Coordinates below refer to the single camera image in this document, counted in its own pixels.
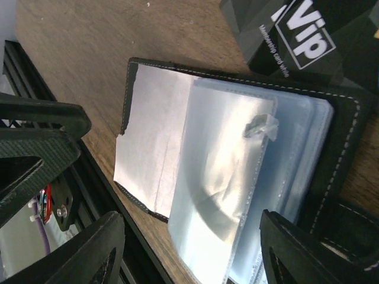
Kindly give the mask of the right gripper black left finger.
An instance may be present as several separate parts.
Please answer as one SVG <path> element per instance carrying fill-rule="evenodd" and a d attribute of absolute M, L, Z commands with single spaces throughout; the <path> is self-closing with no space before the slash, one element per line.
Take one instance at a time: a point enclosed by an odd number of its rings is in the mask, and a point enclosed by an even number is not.
<path fill-rule="evenodd" d="M 117 283 L 123 251 L 124 220 L 111 211 L 4 283 Z"/>

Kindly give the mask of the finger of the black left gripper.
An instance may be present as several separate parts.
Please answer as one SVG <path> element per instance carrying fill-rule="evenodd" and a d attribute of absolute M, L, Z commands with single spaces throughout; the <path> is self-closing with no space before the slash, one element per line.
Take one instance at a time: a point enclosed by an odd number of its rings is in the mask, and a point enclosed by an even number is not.
<path fill-rule="evenodd" d="M 79 105 L 1 94 L 1 118 L 59 128 L 1 128 L 1 225 L 80 156 L 91 121 Z"/>

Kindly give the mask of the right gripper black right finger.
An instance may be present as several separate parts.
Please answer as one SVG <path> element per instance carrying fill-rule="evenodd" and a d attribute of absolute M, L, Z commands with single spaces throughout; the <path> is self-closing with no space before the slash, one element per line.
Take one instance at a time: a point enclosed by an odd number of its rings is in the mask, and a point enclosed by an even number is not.
<path fill-rule="evenodd" d="M 263 211 L 261 247 L 268 283 L 354 283 L 355 266 L 277 212 Z"/>

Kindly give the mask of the black leather card holder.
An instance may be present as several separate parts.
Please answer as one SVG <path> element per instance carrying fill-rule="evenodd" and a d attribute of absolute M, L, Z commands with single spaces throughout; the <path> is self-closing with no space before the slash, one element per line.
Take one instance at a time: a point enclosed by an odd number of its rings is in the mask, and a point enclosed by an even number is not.
<path fill-rule="evenodd" d="M 196 283 L 268 283 L 274 211 L 378 282 L 378 219 L 339 199 L 375 97 L 131 58 L 114 181 Z"/>

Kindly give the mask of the black VIP card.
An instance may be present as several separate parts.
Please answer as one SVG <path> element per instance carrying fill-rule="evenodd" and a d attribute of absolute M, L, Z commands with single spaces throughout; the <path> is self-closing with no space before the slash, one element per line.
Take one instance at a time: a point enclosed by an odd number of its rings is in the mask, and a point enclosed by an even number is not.
<path fill-rule="evenodd" d="M 378 79 L 377 1 L 221 1 L 251 71 L 364 84 Z"/>

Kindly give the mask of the black front frame rail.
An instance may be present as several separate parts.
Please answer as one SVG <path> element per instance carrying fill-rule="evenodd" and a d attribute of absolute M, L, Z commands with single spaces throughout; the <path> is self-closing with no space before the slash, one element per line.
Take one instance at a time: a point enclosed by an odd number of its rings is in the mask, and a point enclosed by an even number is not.
<path fill-rule="evenodd" d="M 78 141 L 91 123 L 82 107 L 1 95 L 1 118 L 35 128 L 1 128 L 1 224 L 80 156 Z M 8 283 L 117 283 L 129 242 L 128 221 L 104 214 L 73 239 L 7 279 Z"/>

